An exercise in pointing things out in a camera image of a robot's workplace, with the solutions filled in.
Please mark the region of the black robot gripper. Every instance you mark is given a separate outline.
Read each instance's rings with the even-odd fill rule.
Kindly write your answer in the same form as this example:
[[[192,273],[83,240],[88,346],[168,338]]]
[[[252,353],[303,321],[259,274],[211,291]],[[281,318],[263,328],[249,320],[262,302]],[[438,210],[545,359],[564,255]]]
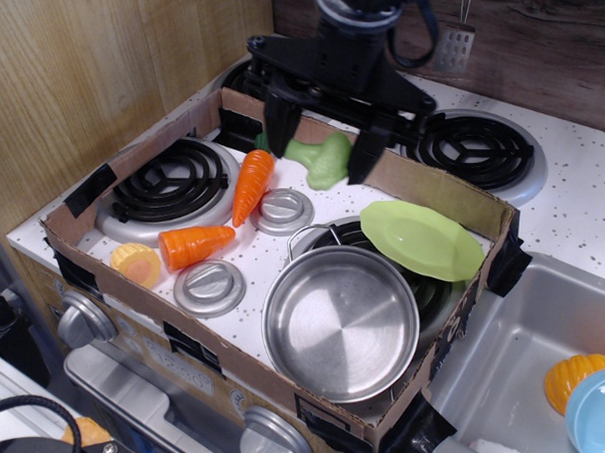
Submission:
[[[302,107],[326,116],[336,104],[343,114],[378,111],[430,114],[433,98],[407,81],[397,66],[415,69],[433,56],[416,59],[398,54],[395,29],[404,8],[417,6],[430,40],[438,24],[429,0],[315,0],[320,12],[311,38],[252,36],[250,63],[242,83],[245,92],[265,101],[267,145],[277,158],[285,154],[299,125]],[[389,133],[362,129],[348,165],[348,184],[359,185],[380,159]]]

